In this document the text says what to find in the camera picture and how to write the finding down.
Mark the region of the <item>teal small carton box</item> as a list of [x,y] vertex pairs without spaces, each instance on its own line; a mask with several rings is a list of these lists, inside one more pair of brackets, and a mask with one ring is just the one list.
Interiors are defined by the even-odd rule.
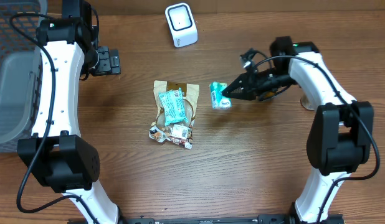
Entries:
[[209,85],[211,92],[212,108],[214,110],[228,110],[232,107],[230,98],[225,97],[222,91],[227,88],[226,83],[212,82]]

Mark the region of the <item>brown Pantree snack packet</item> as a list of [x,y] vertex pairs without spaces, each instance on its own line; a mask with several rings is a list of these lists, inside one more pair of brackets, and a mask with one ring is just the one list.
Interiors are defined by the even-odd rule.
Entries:
[[165,93],[170,90],[178,90],[181,89],[183,94],[183,103],[186,111],[186,116],[188,118],[188,122],[180,122],[184,126],[192,128],[196,119],[196,109],[197,109],[197,100],[199,98],[199,85],[190,84],[190,83],[178,83],[178,82],[170,82],[170,81],[161,81],[155,80],[153,84],[153,93],[157,106],[157,115],[154,122],[152,122],[152,126],[157,125],[160,129],[165,127],[164,125],[164,108],[159,99],[160,93]]

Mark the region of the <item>teal white snack packet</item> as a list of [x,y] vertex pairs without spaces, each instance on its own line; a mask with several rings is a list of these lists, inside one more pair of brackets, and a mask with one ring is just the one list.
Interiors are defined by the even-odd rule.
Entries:
[[181,88],[160,93],[159,100],[164,108],[165,125],[188,121]]

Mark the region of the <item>brown white snack wrapper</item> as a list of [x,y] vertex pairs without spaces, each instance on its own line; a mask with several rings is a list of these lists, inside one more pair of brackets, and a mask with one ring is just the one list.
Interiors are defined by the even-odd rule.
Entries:
[[164,122],[157,122],[150,127],[148,136],[160,143],[169,141],[186,149],[193,147],[193,125],[188,126],[185,122],[169,125],[165,125]]

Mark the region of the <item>clear plastic container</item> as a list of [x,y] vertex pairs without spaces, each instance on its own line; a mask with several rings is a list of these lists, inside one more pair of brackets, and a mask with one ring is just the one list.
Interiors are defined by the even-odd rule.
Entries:
[[258,97],[258,100],[259,101],[271,100],[272,98],[275,98],[277,95],[278,93],[276,91],[266,91]]

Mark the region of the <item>green lid spice jar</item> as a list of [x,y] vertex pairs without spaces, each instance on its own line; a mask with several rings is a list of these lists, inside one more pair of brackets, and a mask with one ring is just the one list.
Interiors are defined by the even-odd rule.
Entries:
[[301,105],[308,111],[315,111],[314,106],[310,103],[309,99],[307,98],[306,95],[303,95],[300,98],[300,103]]

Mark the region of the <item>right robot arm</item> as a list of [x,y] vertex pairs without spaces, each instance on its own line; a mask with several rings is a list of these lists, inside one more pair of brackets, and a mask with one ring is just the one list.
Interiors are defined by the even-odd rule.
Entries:
[[313,42],[294,43],[278,37],[263,59],[270,67],[260,71],[253,61],[258,52],[249,49],[240,56],[245,73],[225,87],[222,95],[239,100],[269,100],[298,85],[315,117],[307,139],[312,166],[302,194],[286,215],[259,215],[259,223],[344,223],[342,215],[328,209],[341,185],[379,151],[372,136],[374,110],[368,101],[358,101],[336,81]]

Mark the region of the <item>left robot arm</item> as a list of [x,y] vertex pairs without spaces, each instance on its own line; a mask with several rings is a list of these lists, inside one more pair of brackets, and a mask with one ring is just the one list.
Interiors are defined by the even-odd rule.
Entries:
[[87,1],[64,1],[59,18],[41,19],[32,38],[42,59],[39,109],[30,138],[17,144],[26,176],[71,200],[85,223],[124,223],[99,181],[98,151],[82,139],[77,116],[80,81],[120,74],[119,54],[99,46],[98,14]]

